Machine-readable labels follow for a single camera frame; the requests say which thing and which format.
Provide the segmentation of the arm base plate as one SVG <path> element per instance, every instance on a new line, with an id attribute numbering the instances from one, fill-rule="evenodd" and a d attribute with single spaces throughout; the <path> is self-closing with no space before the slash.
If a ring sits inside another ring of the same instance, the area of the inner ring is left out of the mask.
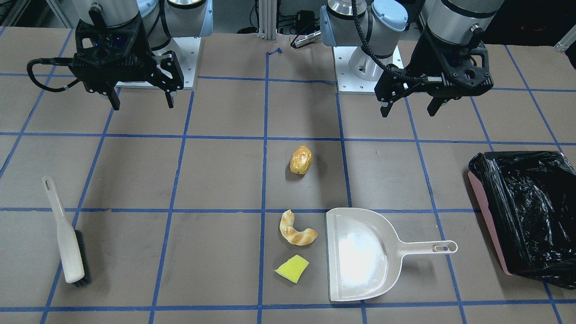
<path id="1" fill-rule="evenodd" d="M 184 77 L 184 90 L 193 90 L 200 55 L 201 37 L 176 37 L 163 49 L 153 51 L 159 56 L 169 50 L 175 52 Z"/>
<path id="2" fill-rule="evenodd" d="M 333 47 L 339 94 L 374 95 L 383 69 L 360 47 Z"/>

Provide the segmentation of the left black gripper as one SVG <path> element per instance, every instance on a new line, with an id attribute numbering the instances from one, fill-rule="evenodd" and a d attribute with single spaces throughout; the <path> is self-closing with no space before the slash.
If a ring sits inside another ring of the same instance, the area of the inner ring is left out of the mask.
<path id="1" fill-rule="evenodd" d="M 405 68 L 392 67 L 396 73 L 383 72 L 374 91 L 382 101 L 380 113 L 387 118 L 393 103 L 414 92 L 432 96 L 427 106 L 434 117 L 447 99 L 479 96 L 494 86 L 488 65 L 488 51 L 482 43 L 484 29 L 468 28 L 472 33 L 464 45 L 442 40 L 426 27 L 416 43 L 409 64 Z"/>

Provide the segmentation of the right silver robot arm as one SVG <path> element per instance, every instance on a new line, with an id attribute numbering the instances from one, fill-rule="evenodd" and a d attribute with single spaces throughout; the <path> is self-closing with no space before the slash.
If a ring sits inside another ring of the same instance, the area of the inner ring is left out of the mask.
<path id="1" fill-rule="evenodd" d="M 200 42 L 213 32 L 211 0 L 75 0 L 69 68 L 85 90 L 121 106 L 117 86 L 162 90 L 167 106 L 195 83 Z"/>

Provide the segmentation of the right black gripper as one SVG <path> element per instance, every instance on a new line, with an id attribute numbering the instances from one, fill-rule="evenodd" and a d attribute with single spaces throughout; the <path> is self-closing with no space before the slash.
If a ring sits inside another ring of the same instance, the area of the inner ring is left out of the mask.
<path id="1" fill-rule="evenodd" d="M 119 82 L 147 82 L 164 91 L 167 106 L 183 89 L 184 76 L 173 51 L 153 54 L 138 9 L 88 9 L 76 27 L 76 53 L 68 68 L 89 92 L 106 95 L 114 111 Z"/>

